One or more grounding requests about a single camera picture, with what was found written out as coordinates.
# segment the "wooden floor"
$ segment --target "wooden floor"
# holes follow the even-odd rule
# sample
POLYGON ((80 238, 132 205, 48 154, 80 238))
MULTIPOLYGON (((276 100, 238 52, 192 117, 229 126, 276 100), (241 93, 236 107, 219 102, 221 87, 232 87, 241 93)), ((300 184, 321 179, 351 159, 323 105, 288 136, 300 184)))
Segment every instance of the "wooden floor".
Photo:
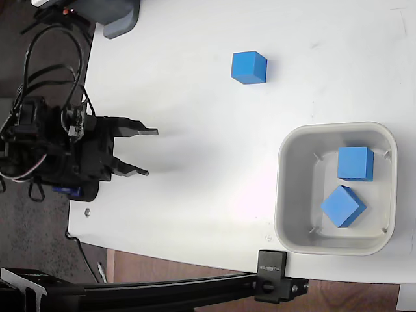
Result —
MULTIPOLYGON (((186 265, 124 252, 110 251, 107 277, 114 282, 163 281, 233 273, 186 265)), ((399 285, 311 281, 309 292, 280 305, 254 302, 252 298, 198 308, 214 311, 396 311, 399 285)))

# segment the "black cable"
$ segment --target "black cable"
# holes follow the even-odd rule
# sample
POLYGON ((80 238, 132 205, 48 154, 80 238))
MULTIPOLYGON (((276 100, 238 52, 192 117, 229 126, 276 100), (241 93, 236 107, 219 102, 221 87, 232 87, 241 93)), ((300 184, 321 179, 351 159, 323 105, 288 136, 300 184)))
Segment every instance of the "black cable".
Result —
POLYGON ((67 109, 68 106, 70 105, 70 101, 71 98, 73 96, 73 93, 75 92, 75 89, 77 88, 77 85, 79 84, 79 81, 81 79, 81 72, 83 70, 83 66, 84 66, 84 54, 83 54, 83 49, 79 43, 79 41, 76 39, 76 37, 72 34, 72 32, 67 29, 64 28, 60 25, 51 25, 46 27, 44 30, 40 31, 32 40, 32 42, 29 44, 29 47, 26 51, 26 55, 25 55, 25 61, 23 63, 23 86, 22 86, 22 96, 20 98, 20 101, 18 102, 18 106, 21 104, 21 102, 23 101, 23 98, 26 96, 26 91, 27 91, 27 85, 28 85, 28 71, 29 71, 29 63, 30 63, 30 59, 31 59, 31 54, 33 52, 33 48, 35 47, 36 43, 39 41, 39 39, 41 39, 45 34, 51 32, 51 31, 59 31, 64 33, 66 36, 68 36, 71 41, 74 43, 75 48, 77 50, 77 54, 78 54, 78 70, 77 73, 75 75, 75 80, 73 82, 73 86, 70 90, 70 93, 68 94, 68 97, 65 101, 65 104, 62 108, 62 110, 67 109))
POLYGON ((79 82, 81 80, 81 73, 82 73, 82 70, 83 70, 83 66, 84 66, 83 49, 82 49, 79 41, 76 39, 76 37, 72 34, 72 32, 69 29, 62 27, 61 25, 51 25, 51 26, 46 27, 42 31, 40 31, 33 38, 32 42, 29 44, 29 47, 26 51, 25 61, 24 61, 24 64, 23 64, 23 83, 18 88, 18 94, 17 94, 16 99, 14 101, 14 105, 13 105, 12 111, 10 112, 10 115, 5 120, 3 125, 0 127, 0 136, 2 138, 4 138, 4 130, 7 128, 7 126, 9 126, 13 122, 17 111, 20 109, 21 104, 23 103, 23 100, 25 99, 25 97, 27 95, 29 83, 32 80, 34 80, 35 78, 37 78, 37 77, 39 77, 39 76, 41 76, 41 75, 43 75, 47 72, 51 72, 52 70, 56 70, 58 68, 70 69, 71 72, 73 73, 73 76, 74 76, 74 81, 73 81, 71 90, 68 94, 68 97, 66 98, 66 101, 65 101, 64 105, 61 108, 61 124, 62 124, 62 127, 66 130, 66 132, 68 132, 68 129, 66 128, 65 123, 64 123, 64 112, 66 110, 68 110, 68 108, 70 108, 71 98, 72 98, 72 96, 75 92, 75 89, 78 87, 79 82), (34 76, 32 75, 32 79, 29 80, 29 74, 28 74, 28 72, 29 72, 29 63, 30 63, 30 59, 31 59, 33 49, 34 49, 36 43, 39 41, 39 39, 41 39, 45 34, 47 34, 49 32, 52 32, 52 31, 59 31, 61 33, 64 33, 74 43, 75 48, 77 50, 77 54, 78 54, 78 70, 77 70, 77 73, 75 74, 73 72, 72 68, 69 67, 69 66, 57 64, 57 65, 49 66, 48 68, 44 68, 43 70, 37 71, 34 76))
POLYGON ((78 249, 79 249, 79 251, 80 251, 80 253, 81 253, 81 255, 84 259, 86 267, 90 271, 90 273, 91 273, 92 277, 94 278, 94 280, 96 281, 96 283, 99 283, 99 280, 97 279, 96 274, 92 270, 92 267, 91 267, 90 263, 88 262, 88 259, 86 258, 86 255, 85 255, 84 250, 83 250, 83 246, 81 245, 81 241, 78 239, 78 237, 70 236, 70 233, 68 231, 68 227, 69 227, 69 218, 68 218, 68 225, 66 226, 65 238, 68 239, 69 241, 73 240, 73 241, 77 242, 78 249))

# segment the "black clamp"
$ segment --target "black clamp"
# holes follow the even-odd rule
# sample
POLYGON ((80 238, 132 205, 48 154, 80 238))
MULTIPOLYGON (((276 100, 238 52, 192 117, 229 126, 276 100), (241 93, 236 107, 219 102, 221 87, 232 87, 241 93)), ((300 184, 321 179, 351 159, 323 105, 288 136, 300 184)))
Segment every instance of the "black clamp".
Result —
POLYGON ((260 250, 257 264, 255 300, 278 304, 307 293, 309 280, 286 278, 287 252, 260 250))

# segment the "blue cube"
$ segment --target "blue cube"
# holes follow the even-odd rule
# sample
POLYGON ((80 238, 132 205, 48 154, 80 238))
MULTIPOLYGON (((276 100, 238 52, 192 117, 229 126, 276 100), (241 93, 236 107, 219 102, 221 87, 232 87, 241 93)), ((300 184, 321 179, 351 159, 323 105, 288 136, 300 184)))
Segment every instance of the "blue cube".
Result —
POLYGON ((337 228, 350 226, 366 208, 351 188, 342 185, 339 185, 320 207, 337 228))
POLYGON ((338 178, 345 181, 372 181, 374 153, 366 147, 339 148, 338 178))
POLYGON ((237 81, 247 85, 252 83, 265 83, 267 59, 256 51, 233 54, 231 76, 237 81))

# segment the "dark floor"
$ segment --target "dark floor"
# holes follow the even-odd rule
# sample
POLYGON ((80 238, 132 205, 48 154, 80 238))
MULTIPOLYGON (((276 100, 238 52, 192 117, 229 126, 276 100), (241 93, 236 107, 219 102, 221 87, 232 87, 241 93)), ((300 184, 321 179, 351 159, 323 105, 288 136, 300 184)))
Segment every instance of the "dark floor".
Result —
MULTIPOLYGON (((31 23, 35 10, 30 1, 0 0, 0 98, 14 97, 21 83, 27 46, 42 26, 24 36, 19 32, 31 23)), ((48 34, 39 41, 32 55, 31 70, 61 62, 76 68, 75 48, 63 37, 48 34)), ((89 48, 85 46, 84 51, 87 58, 89 48)), ((65 87, 52 86, 39 90, 38 94, 55 106, 62 104, 67 92, 65 87)), ((73 102, 80 97, 77 94, 73 102)), ((27 197, 28 183, 9 182, 7 187, 7 192, 0 194, 0 267, 37 268, 68 281, 93 282, 76 243, 64 238, 69 201, 45 189, 45 201, 34 203, 27 197)), ((98 261, 105 265, 105 249, 89 245, 84 248, 95 269, 98 261)))

